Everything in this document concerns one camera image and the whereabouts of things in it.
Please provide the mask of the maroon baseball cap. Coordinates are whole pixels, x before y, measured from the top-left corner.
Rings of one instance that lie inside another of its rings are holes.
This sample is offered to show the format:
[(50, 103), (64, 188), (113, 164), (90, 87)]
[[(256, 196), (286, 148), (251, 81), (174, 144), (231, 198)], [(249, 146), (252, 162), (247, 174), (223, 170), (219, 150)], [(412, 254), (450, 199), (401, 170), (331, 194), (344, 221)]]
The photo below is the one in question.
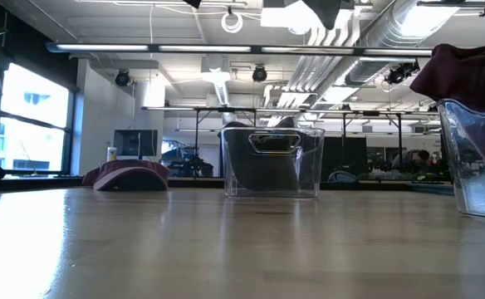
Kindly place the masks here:
[(485, 159), (485, 47), (437, 45), (410, 89), (436, 102), (455, 100), (463, 107), (457, 123)]
[(82, 185), (98, 191), (167, 191), (169, 169), (157, 162), (123, 159), (89, 171)]

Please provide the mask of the long ceiling light bar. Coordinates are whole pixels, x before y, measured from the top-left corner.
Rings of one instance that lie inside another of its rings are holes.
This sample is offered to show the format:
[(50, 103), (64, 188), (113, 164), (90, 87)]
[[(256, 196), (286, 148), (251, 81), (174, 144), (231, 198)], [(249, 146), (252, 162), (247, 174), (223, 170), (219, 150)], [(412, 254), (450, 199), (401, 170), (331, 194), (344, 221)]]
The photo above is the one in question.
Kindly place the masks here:
[(199, 44), (110, 44), (55, 43), (46, 48), (53, 53), (167, 53), (167, 54), (252, 54), (293, 56), (431, 57), (430, 48), (417, 47), (314, 47)]

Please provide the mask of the black ceiling light cluster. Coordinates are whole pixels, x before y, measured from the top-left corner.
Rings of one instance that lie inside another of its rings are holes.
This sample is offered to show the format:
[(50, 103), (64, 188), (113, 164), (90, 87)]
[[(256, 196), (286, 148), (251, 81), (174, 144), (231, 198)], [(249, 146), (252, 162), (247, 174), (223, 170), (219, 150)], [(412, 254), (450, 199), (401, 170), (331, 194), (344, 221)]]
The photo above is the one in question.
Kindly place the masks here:
[(414, 62), (400, 63), (389, 70), (389, 74), (385, 77), (385, 82), (390, 85), (397, 85), (419, 71), (420, 66), (417, 60)]

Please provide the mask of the black computer monitor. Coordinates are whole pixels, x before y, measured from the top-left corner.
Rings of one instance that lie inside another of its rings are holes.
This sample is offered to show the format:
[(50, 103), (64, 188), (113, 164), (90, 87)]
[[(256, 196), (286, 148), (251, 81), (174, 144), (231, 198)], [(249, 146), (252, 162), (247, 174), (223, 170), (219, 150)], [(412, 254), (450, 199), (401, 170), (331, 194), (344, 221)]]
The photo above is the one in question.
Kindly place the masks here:
[(155, 157), (157, 130), (115, 130), (113, 145), (118, 157)]

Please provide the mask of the clear plastic bin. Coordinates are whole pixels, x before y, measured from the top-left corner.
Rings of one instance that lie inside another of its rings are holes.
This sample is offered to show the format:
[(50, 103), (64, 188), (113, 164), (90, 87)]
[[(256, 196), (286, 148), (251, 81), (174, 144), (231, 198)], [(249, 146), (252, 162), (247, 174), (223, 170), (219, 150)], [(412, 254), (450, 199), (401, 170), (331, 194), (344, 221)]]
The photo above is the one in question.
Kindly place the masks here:
[(320, 190), (321, 166), (324, 148), (324, 130), (299, 128), (307, 134), (305, 147), (297, 151), (295, 168), (300, 187), (297, 191), (254, 192), (241, 187), (233, 172), (228, 148), (220, 132), (223, 154), (224, 191), (229, 197), (278, 197), (278, 198), (315, 198)]
[(455, 100), (437, 108), (458, 211), (485, 217), (485, 112)]

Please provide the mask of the person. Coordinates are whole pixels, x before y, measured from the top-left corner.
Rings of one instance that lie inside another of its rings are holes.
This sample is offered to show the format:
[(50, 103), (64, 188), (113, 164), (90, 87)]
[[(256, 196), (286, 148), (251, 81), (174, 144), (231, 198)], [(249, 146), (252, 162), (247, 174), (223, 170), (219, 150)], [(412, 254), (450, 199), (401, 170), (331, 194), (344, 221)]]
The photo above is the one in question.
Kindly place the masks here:
[(392, 161), (392, 167), (395, 169), (404, 169), (410, 167), (424, 167), (429, 162), (429, 152), (424, 149), (412, 149), (402, 154), (398, 154)]

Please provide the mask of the silver ventilation duct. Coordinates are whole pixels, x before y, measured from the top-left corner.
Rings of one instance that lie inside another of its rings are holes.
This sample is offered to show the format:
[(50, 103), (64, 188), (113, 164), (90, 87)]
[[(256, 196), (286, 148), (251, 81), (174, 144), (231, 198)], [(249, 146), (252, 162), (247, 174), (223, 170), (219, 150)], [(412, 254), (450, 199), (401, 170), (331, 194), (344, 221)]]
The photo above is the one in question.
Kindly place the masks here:
[(458, 7), (443, 4), (442, 0), (395, 0), (360, 39), (364, 56), (341, 61), (345, 73), (340, 81), (347, 86), (366, 84), (389, 65), (382, 56), (419, 47), (458, 10)]

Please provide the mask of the black aluminium table frame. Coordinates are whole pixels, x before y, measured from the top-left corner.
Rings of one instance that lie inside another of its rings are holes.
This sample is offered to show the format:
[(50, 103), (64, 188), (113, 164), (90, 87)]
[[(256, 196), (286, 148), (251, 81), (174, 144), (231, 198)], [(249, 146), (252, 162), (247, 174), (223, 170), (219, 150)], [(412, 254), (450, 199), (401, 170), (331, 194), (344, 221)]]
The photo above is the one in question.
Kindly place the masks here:
[[(76, 187), (81, 187), (81, 178), (21, 177), (0, 179), (0, 193)], [(223, 189), (223, 181), (221, 179), (171, 179), (169, 181), (169, 187), (171, 189)], [(358, 184), (324, 182), (320, 184), (320, 189), (321, 191), (409, 191), (426, 194), (454, 195), (452, 185), (408, 183), (404, 181)]]

